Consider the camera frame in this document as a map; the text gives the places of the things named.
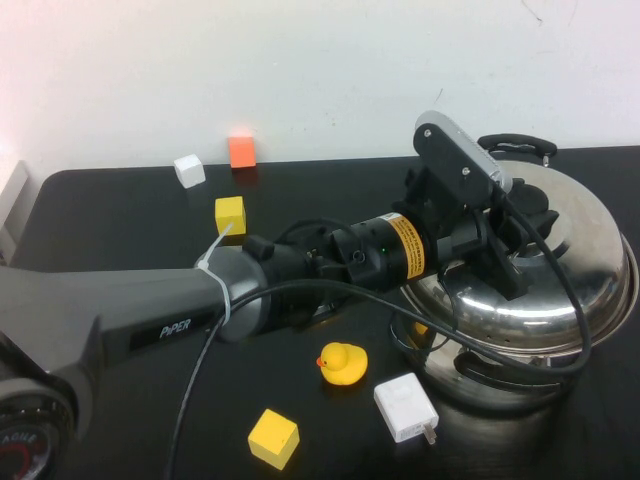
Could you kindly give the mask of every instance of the pot lid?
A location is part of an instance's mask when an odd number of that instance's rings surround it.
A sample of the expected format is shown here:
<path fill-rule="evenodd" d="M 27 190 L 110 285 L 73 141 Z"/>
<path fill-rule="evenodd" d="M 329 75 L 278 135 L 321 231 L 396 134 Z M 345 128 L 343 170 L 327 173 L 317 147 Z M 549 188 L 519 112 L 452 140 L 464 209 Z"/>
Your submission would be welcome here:
<path fill-rule="evenodd" d="M 613 217 L 586 187 L 563 173 L 524 162 L 502 161 L 514 177 L 541 188 L 549 208 L 560 216 L 547 244 L 557 256 L 580 299 L 594 342 L 626 319 L 637 294 L 633 253 Z M 566 354 L 582 340 L 571 302 L 538 248 L 512 259 L 531 279 L 526 295 L 506 300 L 465 265 L 450 268 L 443 289 L 431 276 L 404 287 L 424 313 L 451 321 L 461 333 L 513 354 Z"/>

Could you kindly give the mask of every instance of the yellow cube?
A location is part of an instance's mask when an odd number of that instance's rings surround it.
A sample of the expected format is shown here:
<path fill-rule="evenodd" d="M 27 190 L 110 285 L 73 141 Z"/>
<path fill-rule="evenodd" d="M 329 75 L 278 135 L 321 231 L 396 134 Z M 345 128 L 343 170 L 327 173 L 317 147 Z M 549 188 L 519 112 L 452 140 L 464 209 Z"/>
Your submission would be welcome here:
<path fill-rule="evenodd" d="M 247 219 L 244 213 L 244 202 L 242 197 L 217 198 L 215 207 L 216 225 L 218 233 L 230 223 L 233 223 L 227 235 L 242 235 L 247 233 Z"/>
<path fill-rule="evenodd" d="M 251 453 L 282 470 L 300 443 L 298 426 L 268 408 L 249 434 Z"/>

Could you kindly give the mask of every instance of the stainless steel pot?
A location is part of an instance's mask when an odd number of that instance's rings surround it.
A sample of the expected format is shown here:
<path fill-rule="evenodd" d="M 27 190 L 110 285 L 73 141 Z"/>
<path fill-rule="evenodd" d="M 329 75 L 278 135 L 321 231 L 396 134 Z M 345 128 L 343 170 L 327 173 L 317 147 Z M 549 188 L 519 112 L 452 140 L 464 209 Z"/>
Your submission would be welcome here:
<path fill-rule="evenodd" d="M 542 166 L 501 162 L 548 195 L 559 212 L 547 244 L 569 276 L 591 328 L 593 343 L 608 338 L 628 318 L 638 295 L 638 268 L 629 244 L 605 206 L 583 185 Z M 495 351 L 538 365 L 570 363 L 581 347 L 571 306 L 560 282 L 534 246 L 511 261 L 532 280 L 529 292 L 507 301 L 471 274 L 465 265 L 450 268 L 443 281 L 424 278 L 403 288 L 418 310 L 442 322 L 457 322 L 460 333 Z M 406 321 L 404 341 L 422 346 L 429 332 Z M 444 340 L 437 335 L 433 345 Z M 487 358 L 448 342 L 428 355 L 410 354 L 434 385 L 459 400 L 486 409 L 528 409 L 544 404 L 571 386 L 514 376 Z"/>

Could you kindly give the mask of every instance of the white cube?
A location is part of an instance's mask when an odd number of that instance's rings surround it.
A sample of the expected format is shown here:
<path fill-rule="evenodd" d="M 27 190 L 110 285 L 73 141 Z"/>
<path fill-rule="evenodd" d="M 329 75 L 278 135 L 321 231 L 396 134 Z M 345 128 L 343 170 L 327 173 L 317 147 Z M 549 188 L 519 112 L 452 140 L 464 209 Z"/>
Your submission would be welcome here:
<path fill-rule="evenodd" d="M 373 398 L 396 443 L 420 434 L 435 442 L 439 417 L 414 373 L 378 385 Z"/>
<path fill-rule="evenodd" d="M 196 155 L 192 154 L 174 160 L 173 166 L 176 168 L 176 175 L 184 188 L 191 188 L 205 180 L 202 162 Z"/>

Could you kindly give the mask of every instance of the robotic arm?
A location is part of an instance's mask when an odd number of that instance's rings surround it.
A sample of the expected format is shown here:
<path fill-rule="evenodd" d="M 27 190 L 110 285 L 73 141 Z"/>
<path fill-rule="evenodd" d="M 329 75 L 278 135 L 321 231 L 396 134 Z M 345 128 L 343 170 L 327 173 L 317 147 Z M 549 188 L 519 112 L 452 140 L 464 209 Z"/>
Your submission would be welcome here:
<path fill-rule="evenodd" d="M 548 144 L 547 154 L 555 153 Z M 355 225 L 294 224 L 275 241 L 249 236 L 214 249 L 211 271 L 231 303 L 283 282 L 324 279 L 385 292 L 456 261 L 507 298 L 527 291 L 508 255 L 546 237 L 558 214 L 546 195 L 511 179 L 449 118 L 426 112 L 393 212 Z M 129 355 L 211 326 L 224 314 L 220 284 L 199 269 L 42 274 L 0 269 L 0 477 L 50 475 L 70 437 L 87 430 L 101 372 Z M 250 301 L 222 325 L 227 342 L 291 325 L 348 296 L 283 289 Z"/>

